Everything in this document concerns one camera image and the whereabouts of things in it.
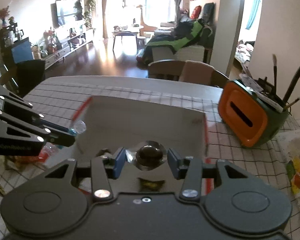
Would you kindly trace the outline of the small clear candy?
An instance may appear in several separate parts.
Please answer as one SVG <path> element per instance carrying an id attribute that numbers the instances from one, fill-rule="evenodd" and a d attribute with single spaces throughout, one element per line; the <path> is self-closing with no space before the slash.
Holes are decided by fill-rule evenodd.
<path id="1" fill-rule="evenodd" d="M 83 120 L 74 121 L 70 126 L 69 133 L 77 136 L 79 134 L 83 134 L 86 131 L 87 127 Z"/>

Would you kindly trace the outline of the round chocolate jelly cup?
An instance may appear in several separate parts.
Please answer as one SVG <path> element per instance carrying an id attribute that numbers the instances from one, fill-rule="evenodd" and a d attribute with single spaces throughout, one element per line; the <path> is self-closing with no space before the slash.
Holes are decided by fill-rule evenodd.
<path id="1" fill-rule="evenodd" d="M 126 149 L 127 161 L 142 171 L 153 170 L 167 160 L 167 150 L 162 144 L 147 140 Z"/>

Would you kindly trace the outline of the black sesame snack packet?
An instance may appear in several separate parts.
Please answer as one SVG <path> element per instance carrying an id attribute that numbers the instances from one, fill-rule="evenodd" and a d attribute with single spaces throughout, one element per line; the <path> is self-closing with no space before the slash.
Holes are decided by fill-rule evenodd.
<path id="1" fill-rule="evenodd" d="M 160 192 L 165 185 L 164 180 L 147 180 L 143 178 L 138 178 L 139 181 L 139 192 Z"/>

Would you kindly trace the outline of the grid pattern tablecloth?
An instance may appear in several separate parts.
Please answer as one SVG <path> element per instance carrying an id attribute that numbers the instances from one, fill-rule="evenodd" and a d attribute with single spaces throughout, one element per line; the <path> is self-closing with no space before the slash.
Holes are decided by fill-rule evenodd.
<path id="1" fill-rule="evenodd" d="M 0 85 L 0 239 L 300 239 L 300 131 L 229 81 Z"/>

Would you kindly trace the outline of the orange cardboard box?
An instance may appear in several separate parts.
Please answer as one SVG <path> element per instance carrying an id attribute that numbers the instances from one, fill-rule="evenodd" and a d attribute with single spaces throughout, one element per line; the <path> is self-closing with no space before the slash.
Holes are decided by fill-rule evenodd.
<path id="1" fill-rule="evenodd" d="M 92 96 L 75 111 L 74 121 L 83 120 L 86 131 L 76 136 L 71 147 L 65 147 L 48 157 L 44 166 L 74 158 L 78 164 L 88 164 L 91 159 L 108 149 L 129 149 L 141 142 L 156 141 L 166 150 L 175 150 L 181 157 L 203 159 L 208 148 L 206 115 L 191 109 L 161 105 L 110 96 Z M 167 161 L 161 166 L 142 171 L 126 161 L 120 177 L 110 180 L 113 193 L 139 192 L 138 178 L 164 180 L 160 192 L 177 192 L 183 182 L 176 180 Z"/>

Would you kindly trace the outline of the wooden chair with black coat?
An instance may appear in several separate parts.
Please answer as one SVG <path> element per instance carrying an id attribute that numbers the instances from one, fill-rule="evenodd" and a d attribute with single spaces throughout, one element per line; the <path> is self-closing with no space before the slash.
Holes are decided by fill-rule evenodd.
<path id="1" fill-rule="evenodd" d="M 23 98 L 45 80 L 45 61 L 29 60 L 16 63 L 0 77 L 0 85 L 6 85 L 10 79 L 15 79 L 18 86 L 17 95 Z"/>

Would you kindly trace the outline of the blue cabinet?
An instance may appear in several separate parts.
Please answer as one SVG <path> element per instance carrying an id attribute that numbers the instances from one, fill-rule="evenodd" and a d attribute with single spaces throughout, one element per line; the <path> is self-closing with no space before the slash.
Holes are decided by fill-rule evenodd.
<path id="1" fill-rule="evenodd" d="M 33 60 L 29 38 L 27 37 L 4 48 L 2 50 L 2 59 L 6 65 Z"/>

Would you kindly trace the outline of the white tv cabinet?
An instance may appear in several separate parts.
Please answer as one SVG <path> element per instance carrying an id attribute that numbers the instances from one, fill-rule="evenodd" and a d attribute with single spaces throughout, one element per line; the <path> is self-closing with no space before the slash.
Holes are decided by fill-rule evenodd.
<path id="1" fill-rule="evenodd" d="M 64 62 L 68 55 L 93 42 L 94 34 L 94 29 L 88 29 L 82 33 L 71 34 L 66 39 L 51 44 L 46 50 L 42 50 L 41 60 L 45 62 L 45 70 L 59 61 Z"/>

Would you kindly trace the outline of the orange green tissue box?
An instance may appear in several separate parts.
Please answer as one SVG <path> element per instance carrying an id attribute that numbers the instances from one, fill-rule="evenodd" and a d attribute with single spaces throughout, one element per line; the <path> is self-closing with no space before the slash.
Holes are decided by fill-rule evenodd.
<path id="1" fill-rule="evenodd" d="M 218 113 L 241 144 L 248 148 L 273 139 L 288 118 L 288 110 L 278 112 L 238 80 L 225 84 Z"/>

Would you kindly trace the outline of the wooden chair far side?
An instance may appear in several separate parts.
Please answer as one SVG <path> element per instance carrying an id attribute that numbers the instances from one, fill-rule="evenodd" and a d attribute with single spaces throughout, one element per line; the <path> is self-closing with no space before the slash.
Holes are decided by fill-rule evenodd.
<path id="1" fill-rule="evenodd" d="M 229 78 L 199 61 L 160 60 L 148 65 L 148 77 L 223 88 Z"/>

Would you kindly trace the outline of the coffee table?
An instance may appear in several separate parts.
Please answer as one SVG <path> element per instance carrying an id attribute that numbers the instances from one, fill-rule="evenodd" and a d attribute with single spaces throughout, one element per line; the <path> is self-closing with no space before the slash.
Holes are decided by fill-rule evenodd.
<path id="1" fill-rule="evenodd" d="M 135 38 L 136 42 L 136 48 L 137 50 L 139 49 L 139 43 L 138 43 L 138 36 L 140 35 L 140 30 L 144 28 L 143 25 L 140 25 L 138 27 L 127 27 L 127 29 L 122 29 L 121 27 L 116 27 L 114 31 L 112 32 L 113 34 L 113 50 L 115 47 L 115 42 L 117 37 L 123 37 L 125 36 L 133 36 Z"/>

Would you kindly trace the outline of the sofa with green jacket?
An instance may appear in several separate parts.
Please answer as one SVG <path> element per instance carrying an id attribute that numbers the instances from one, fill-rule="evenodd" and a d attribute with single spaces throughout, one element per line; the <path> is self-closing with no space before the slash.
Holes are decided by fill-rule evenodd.
<path id="1" fill-rule="evenodd" d="M 137 61 L 149 64 L 155 61 L 152 49 L 168 48 L 173 54 L 181 48 L 198 43 L 210 48 L 213 42 L 213 29 L 202 19 L 180 21 L 171 34 L 154 35 L 145 48 L 137 54 Z"/>

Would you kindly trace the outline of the wall television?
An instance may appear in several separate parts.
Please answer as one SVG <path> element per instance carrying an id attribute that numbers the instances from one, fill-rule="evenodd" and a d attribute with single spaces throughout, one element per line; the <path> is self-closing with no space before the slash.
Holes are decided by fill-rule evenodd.
<path id="1" fill-rule="evenodd" d="M 55 3 L 51 4 L 51 11 L 54 28 L 83 20 L 81 0 L 56 0 Z"/>

